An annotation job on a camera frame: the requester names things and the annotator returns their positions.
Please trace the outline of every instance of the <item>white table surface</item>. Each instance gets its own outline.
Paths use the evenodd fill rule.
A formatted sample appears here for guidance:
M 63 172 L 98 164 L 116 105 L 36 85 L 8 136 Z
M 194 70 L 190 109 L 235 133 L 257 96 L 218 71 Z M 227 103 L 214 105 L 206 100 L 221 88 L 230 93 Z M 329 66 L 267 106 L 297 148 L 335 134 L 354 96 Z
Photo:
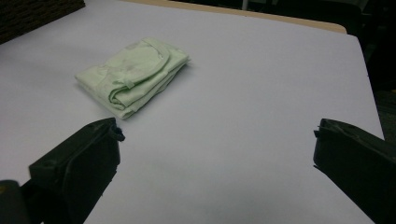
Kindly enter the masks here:
M 0 179 L 113 117 L 75 81 L 146 36 L 187 51 L 127 120 L 121 164 L 86 223 L 372 223 L 313 167 L 322 118 L 383 137 L 356 37 L 279 21 L 86 1 L 0 46 Z

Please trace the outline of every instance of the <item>light green towel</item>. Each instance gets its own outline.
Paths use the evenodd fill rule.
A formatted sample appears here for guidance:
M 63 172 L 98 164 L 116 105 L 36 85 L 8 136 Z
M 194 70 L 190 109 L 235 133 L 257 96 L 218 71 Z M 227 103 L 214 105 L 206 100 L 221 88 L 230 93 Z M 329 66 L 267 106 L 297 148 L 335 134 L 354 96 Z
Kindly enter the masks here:
M 148 37 L 77 74 L 76 79 L 108 110 L 127 119 L 163 91 L 188 59 L 182 50 Z

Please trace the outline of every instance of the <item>white paper sheet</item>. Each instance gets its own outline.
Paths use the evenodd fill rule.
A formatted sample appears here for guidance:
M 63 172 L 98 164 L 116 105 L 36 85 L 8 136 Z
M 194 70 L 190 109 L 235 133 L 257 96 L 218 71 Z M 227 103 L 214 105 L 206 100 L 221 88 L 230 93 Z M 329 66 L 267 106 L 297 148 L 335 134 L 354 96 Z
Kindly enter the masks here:
M 146 36 L 191 61 L 118 124 L 119 171 L 86 223 L 372 223 L 313 167 L 322 118 L 382 137 L 356 37 L 233 15 L 86 1 L 0 46 L 0 179 L 112 115 L 74 80 Z

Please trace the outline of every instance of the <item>folded cloth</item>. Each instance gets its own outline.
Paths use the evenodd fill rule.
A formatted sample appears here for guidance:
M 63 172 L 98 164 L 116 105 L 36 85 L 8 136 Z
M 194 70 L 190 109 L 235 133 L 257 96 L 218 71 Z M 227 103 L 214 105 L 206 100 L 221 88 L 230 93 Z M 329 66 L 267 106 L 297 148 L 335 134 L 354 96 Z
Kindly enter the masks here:
M 188 59 L 181 49 L 148 37 L 76 74 L 76 79 L 113 114 L 127 119 L 163 91 Z

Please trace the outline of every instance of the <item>dark chair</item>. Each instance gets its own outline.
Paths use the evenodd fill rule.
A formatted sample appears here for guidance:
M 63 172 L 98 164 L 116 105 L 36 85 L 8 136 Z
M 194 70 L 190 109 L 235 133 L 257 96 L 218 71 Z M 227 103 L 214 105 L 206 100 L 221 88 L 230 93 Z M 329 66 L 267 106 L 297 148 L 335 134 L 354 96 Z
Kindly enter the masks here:
M 337 23 L 350 35 L 361 33 L 361 9 L 358 6 L 322 0 L 279 0 L 274 14 L 313 21 Z

